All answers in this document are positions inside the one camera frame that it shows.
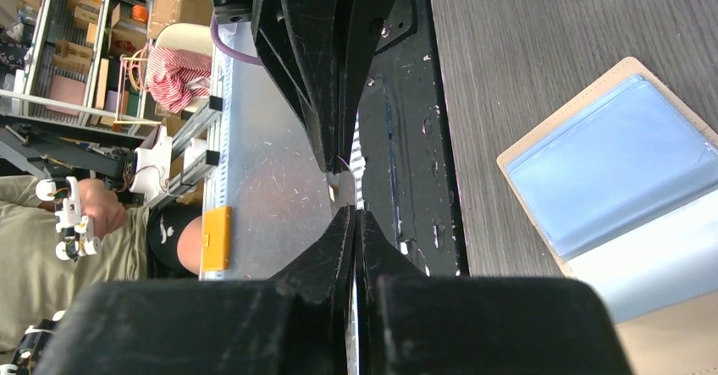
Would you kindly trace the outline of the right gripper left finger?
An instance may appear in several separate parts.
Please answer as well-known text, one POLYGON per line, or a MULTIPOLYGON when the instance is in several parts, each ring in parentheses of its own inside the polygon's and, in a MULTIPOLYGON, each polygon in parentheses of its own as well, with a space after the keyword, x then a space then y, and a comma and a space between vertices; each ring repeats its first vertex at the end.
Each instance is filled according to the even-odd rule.
POLYGON ((83 290, 39 374, 345 374, 356 210, 265 280, 147 280, 83 290))

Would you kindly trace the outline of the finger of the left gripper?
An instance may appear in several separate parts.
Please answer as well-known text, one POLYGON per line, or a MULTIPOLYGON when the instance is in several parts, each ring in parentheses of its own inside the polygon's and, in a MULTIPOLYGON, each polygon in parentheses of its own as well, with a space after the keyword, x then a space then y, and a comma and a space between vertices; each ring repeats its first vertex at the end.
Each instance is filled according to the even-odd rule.
POLYGON ((338 65, 334 17, 338 0, 255 0, 257 53, 300 120, 318 167, 338 164, 338 65))
POLYGON ((356 110, 378 47, 385 20, 395 0, 350 0, 337 15, 341 21, 339 60, 339 113, 337 156, 351 150, 356 110))

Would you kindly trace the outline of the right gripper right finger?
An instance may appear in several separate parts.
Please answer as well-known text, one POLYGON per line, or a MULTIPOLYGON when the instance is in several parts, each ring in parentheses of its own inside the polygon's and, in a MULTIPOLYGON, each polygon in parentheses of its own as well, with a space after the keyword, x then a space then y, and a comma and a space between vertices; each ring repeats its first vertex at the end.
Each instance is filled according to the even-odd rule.
POLYGON ((608 312, 567 278, 428 276, 357 214, 363 374, 628 374, 608 312))

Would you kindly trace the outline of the beige card holder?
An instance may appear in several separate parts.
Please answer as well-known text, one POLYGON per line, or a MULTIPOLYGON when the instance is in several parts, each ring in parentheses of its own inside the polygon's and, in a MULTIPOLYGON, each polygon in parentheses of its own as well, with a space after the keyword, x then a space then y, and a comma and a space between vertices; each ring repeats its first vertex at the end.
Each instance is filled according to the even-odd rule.
POLYGON ((716 373, 717 134, 688 105, 627 57, 497 163, 635 373, 716 373))

